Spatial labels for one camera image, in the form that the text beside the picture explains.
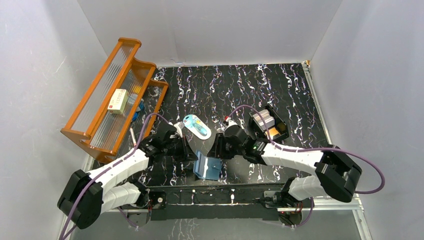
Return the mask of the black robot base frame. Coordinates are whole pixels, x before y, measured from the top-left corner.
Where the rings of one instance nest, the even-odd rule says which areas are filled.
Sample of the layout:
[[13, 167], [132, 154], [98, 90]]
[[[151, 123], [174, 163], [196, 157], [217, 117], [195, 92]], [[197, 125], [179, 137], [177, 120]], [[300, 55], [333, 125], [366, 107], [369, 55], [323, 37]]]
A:
[[281, 183], [227, 185], [180, 185], [150, 187], [150, 202], [144, 207], [122, 207], [129, 216], [146, 214], [149, 221], [178, 219], [259, 219], [298, 227], [311, 216], [310, 199], [283, 203]]

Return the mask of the blue leather card holder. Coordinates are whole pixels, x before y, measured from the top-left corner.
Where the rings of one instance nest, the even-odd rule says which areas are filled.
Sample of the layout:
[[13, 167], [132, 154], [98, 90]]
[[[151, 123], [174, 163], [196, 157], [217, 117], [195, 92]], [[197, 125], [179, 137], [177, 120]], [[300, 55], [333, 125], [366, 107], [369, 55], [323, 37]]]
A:
[[218, 181], [222, 170], [222, 160], [196, 151], [197, 160], [193, 163], [193, 173], [203, 180]]

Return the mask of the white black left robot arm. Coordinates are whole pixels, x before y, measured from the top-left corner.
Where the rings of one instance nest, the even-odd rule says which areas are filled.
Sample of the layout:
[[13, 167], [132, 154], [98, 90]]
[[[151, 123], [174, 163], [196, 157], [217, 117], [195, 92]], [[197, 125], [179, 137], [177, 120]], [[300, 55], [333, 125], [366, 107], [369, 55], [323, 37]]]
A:
[[124, 156], [85, 172], [75, 171], [69, 178], [57, 207], [77, 228], [86, 229], [101, 214], [124, 205], [137, 208], [154, 204], [151, 190], [144, 184], [127, 179], [147, 169], [154, 160], [172, 157], [182, 162], [195, 161], [197, 155], [185, 135], [170, 129], [150, 135]]

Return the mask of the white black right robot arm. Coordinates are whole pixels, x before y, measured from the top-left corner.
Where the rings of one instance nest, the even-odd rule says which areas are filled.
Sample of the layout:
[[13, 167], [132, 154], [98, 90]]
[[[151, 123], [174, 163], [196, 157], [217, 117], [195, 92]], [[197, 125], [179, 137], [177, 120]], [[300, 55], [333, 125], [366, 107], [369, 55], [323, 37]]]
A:
[[241, 156], [252, 164], [283, 166], [308, 173], [306, 177], [289, 178], [274, 202], [295, 207], [299, 202], [329, 196], [349, 203], [356, 191], [362, 169], [336, 147], [304, 149], [254, 139], [240, 126], [231, 125], [217, 133], [208, 157], [231, 160]]

